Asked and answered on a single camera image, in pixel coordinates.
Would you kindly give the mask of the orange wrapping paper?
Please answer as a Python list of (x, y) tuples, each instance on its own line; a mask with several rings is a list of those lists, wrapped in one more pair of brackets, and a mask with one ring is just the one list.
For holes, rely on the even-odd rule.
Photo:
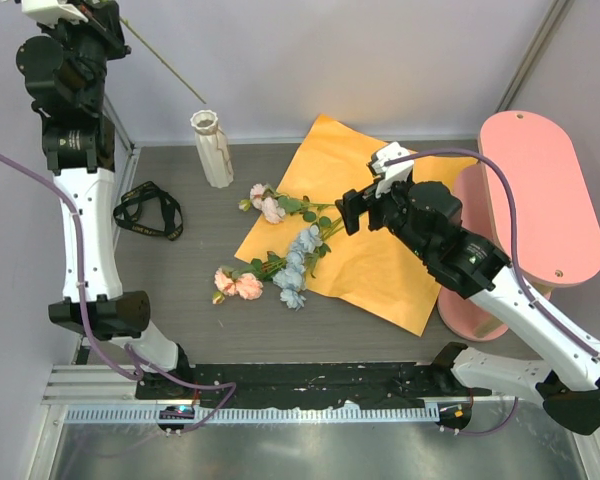
[[(294, 154), (280, 183), (263, 178), (253, 182), (269, 184), (294, 197), (308, 196), (313, 202), (333, 203), (344, 193), (359, 190), (371, 182), (367, 168), (370, 156), (384, 142), (358, 133), (340, 122), (320, 115)], [(288, 216), (280, 224), (258, 218), (235, 256), (243, 266), (253, 258), (266, 259), (269, 252), (286, 256), (296, 235), (311, 223), (300, 216)], [(341, 219), (334, 208), (321, 216)], [(314, 292), (338, 298), (398, 327), (420, 336), (439, 295), (439, 284), (421, 261), (388, 230), (372, 232), (368, 219), (349, 236), (345, 228), (328, 241), (331, 252), (318, 262), (314, 278), (307, 278), (306, 297)], [(264, 283), (261, 296), (280, 301), (280, 289)]]

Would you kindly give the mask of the pale pink flower stem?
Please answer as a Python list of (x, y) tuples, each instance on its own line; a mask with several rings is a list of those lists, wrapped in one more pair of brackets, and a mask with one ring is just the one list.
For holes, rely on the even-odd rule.
[(248, 196), (238, 202), (239, 210), (254, 209), (274, 225), (282, 223), (288, 216), (300, 216), (305, 222), (314, 223), (325, 210), (334, 207), (333, 203), (313, 202), (308, 196), (294, 197), (262, 183), (254, 184)]

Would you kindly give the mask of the blue flower stem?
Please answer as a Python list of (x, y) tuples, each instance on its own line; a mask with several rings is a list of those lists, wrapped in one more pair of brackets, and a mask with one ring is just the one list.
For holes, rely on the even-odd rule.
[(321, 216), (302, 229), (290, 243), (283, 265), (272, 277), (280, 301), (291, 310), (304, 307), (307, 278), (315, 277), (318, 262), (331, 252), (328, 241), (344, 229), (343, 220)]

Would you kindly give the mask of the peach flower stem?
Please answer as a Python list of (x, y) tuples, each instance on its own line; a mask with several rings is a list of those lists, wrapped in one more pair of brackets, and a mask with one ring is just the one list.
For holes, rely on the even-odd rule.
[(264, 283), (271, 281), (286, 263), (282, 257), (269, 252), (266, 259), (253, 258), (242, 267), (220, 266), (213, 276), (215, 292), (212, 303), (218, 305), (231, 297), (248, 301), (259, 299)]

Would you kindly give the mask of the black ribbon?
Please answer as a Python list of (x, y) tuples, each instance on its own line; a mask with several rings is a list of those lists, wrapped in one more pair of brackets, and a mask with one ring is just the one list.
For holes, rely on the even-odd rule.
[(113, 209), (118, 227), (148, 237), (178, 240), (184, 231), (180, 203), (153, 181), (146, 181), (120, 198)]

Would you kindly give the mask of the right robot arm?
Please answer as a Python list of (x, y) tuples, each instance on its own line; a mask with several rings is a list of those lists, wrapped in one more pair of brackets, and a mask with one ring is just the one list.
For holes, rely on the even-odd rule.
[(505, 252), (463, 228), (462, 203), (446, 186), (398, 181), (380, 192), (372, 184), (346, 192), (335, 205), (348, 234), (368, 214), (371, 230), (386, 228), (437, 283), (502, 321), (540, 357), (516, 360), (451, 343), (431, 371), (437, 391), (486, 389), (533, 402), (580, 435), (600, 427), (600, 340), (518, 279)]

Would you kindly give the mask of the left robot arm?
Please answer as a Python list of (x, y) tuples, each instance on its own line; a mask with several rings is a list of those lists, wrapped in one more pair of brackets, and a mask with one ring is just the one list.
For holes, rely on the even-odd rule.
[(186, 355), (150, 319), (148, 295), (126, 292), (115, 259), (112, 195), (115, 126), (104, 112), (107, 64), (126, 44), (114, 1), (24, 1), (42, 33), (22, 44), (16, 66), (40, 115), (42, 150), (62, 203), (66, 273), (50, 321), (111, 342), (160, 372), (159, 388), (185, 397), (193, 385)]

